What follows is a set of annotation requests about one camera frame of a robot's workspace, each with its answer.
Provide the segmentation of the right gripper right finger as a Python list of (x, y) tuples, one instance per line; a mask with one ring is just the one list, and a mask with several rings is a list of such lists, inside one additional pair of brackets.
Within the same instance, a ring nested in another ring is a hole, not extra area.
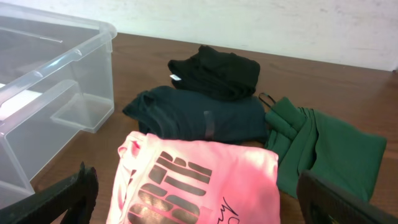
[(397, 224), (397, 217), (309, 170), (300, 174), (296, 194), (306, 224)]

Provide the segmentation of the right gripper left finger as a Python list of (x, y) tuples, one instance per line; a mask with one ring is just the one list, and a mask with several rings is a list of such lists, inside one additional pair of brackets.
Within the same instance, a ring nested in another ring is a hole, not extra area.
[(1, 209), (1, 223), (89, 224), (96, 205), (99, 183), (94, 167), (80, 164), (80, 170), (45, 190)]

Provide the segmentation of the green folded garment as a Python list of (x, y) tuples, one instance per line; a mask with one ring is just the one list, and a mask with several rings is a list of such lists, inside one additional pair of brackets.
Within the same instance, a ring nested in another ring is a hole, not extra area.
[(371, 199), (386, 138), (321, 111), (296, 107), (286, 97), (270, 106), (265, 121), (265, 148), (279, 156), (279, 190), (296, 197), (299, 177), (309, 170), (364, 201)]

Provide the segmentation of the pink printed t-shirt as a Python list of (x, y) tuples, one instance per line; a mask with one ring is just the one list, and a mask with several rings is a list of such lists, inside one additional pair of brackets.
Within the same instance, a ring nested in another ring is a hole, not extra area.
[(279, 223), (277, 154), (258, 147), (131, 132), (108, 223)]

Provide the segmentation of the clear plastic storage bin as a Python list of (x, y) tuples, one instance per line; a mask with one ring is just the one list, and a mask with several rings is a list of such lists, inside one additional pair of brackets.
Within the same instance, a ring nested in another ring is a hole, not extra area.
[(80, 131), (114, 112), (106, 22), (1, 4), (1, 206), (34, 194), (31, 180)]

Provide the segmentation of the dark teal folded garment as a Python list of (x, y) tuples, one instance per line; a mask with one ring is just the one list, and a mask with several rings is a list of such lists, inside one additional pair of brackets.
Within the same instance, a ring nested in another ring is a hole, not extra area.
[(195, 91), (158, 86), (139, 93), (123, 113), (138, 121), (140, 132), (161, 139), (240, 144), (264, 143), (268, 137), (265, 111), (255, 97), (219, 101)]

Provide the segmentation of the small black folded garment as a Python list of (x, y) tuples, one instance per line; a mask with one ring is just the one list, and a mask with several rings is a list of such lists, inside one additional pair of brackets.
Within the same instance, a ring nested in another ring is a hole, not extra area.
[(234, 53), (219, 52), (201, 45), (198, 53), (167, 64), (176, 89), (197, 91), (216, 100), (236, 101), (256, 91), (261, 66)]

